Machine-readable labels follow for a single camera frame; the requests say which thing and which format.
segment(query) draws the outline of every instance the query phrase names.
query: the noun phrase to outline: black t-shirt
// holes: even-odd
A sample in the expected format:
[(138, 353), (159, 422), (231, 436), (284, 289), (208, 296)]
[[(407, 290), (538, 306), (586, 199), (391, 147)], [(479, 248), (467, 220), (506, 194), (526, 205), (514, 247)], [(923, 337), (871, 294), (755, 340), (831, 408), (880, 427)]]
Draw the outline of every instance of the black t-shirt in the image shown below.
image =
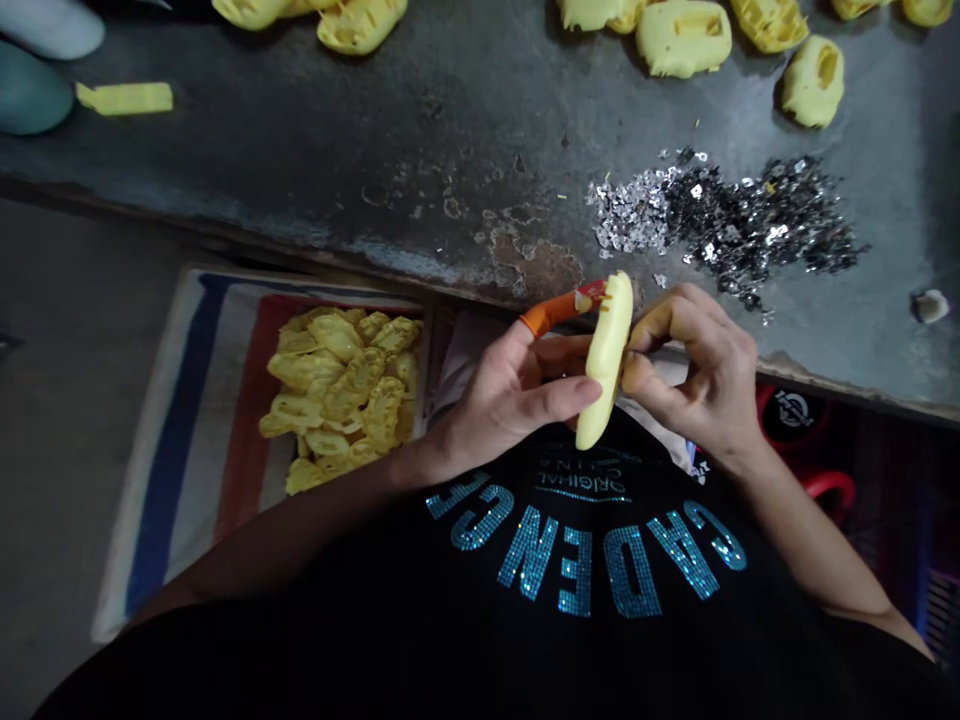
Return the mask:
[(722, 479), (685, 476), (617, 411), (593, 450), (545, 428), (341, 538), (274, 597), (135, 628), (38, 717), (875, 718), (954, 703), (916, 650), (814, 606)]

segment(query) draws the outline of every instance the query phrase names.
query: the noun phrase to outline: gray floor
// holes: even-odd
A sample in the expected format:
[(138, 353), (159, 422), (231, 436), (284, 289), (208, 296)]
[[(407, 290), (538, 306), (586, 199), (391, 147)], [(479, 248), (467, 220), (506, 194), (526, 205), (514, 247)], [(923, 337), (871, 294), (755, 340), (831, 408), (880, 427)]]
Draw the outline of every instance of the gray floor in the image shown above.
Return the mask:
[(89, 641), (133, 432), (178, 272), (175, 233), (0, 201), (0, 717)]

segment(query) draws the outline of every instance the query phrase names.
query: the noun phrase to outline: gray metal table surface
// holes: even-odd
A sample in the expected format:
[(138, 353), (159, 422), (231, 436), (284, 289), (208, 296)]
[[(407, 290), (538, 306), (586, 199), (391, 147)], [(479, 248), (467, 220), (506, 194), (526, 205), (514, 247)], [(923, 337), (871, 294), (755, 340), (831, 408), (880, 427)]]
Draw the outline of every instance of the gray metal table surface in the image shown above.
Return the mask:
[(62, 71), (168, 81), (175, 111), (78, 108), (46, 135), (0, 138), (0, 193), (521, 309), (618, 268), (644, 299), (660, 292), (654, 273), (716, 294), (679, 247), (601, 259), (591, 181), (629, 180), (685, 145), (729, 178), (813, 154), (844, 178), (845, 214), (872, 251), (836, 276), (778, 270), (767, 327), (718, 299), (757, 338), (764, 371), (960, 420), (960, 316), (910, 314), (911, 293), (931, 287), (960, 301), (960, 21), (926, 32), (895, 7), (846, 24), (828, 5), (804, 9), (846, 57), (846, 95), (822, 131), (775, 107), (790, 53), (759, 56), (736, 30), (718, 72), (653, 79), (632, 37), (561, 32), (553, 0), (414, 0), (366, 59), (325, 51), (314, 18), (260, 34), (112, 20), (104, 46)]

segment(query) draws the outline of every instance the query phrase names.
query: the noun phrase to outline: pile of metal pieces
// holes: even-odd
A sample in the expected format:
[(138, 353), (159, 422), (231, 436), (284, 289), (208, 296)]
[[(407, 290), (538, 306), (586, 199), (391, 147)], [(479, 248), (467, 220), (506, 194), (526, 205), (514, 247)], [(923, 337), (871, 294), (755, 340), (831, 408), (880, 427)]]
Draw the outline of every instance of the pile of metal pieces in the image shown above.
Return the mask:
[(869, 249), (857, 245), (834, 181), (811, 157), (771, 160), (759, 178), (727, 182), (706, 153), (687, 147), (673, 167), (625, 185), (591, 183), (586, 200), (597, 209), (601, 257), (614, 250), (665, 255), (680, 245), (684, 262), (709, 270), (718, 289), (749, 310), (770, 312), (760, 289), (774, 267), (802, 262), (807, 272), (837, 273)]

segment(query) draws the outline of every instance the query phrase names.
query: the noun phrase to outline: green object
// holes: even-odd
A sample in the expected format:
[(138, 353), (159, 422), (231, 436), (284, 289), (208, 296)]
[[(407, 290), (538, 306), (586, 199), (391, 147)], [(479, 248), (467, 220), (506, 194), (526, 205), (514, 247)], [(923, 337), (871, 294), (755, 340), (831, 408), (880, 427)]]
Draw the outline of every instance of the green object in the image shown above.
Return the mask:
[(0, 42), (0, 132), (36, 135), (56, 127), (73, 108), (73, 86), (52, 68)]

